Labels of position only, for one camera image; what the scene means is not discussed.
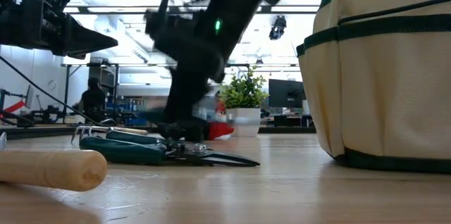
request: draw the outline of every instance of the beige tool bag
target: beige tool bag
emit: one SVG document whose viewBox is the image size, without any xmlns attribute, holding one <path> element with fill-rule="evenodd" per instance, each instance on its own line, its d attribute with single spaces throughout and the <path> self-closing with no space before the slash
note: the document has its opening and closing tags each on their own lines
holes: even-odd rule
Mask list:
<svg viewBox="0 0 451 224">
<path fill-rule="evenodd" d="M 323 0 L 297 52 L 335 160 L 451 173 L 451 0 Z"/>
</svg>

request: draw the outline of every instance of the wooden tabletop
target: wooden tabletop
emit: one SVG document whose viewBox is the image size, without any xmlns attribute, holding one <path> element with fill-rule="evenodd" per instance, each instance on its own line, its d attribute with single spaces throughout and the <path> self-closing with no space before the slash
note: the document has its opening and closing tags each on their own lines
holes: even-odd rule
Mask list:
<svg viewBox="0 0 451 224">
<path fill-rule="evenodd" d="M 10 149 L 72 149 L 70 137 Z M 258 168 L 110 165 L 91 192 L 0 185 L 0 223 L 449 224 L 451 177 L 336 166 L 316 135 L 262 135 L 211 144 Z"/>
</svg>

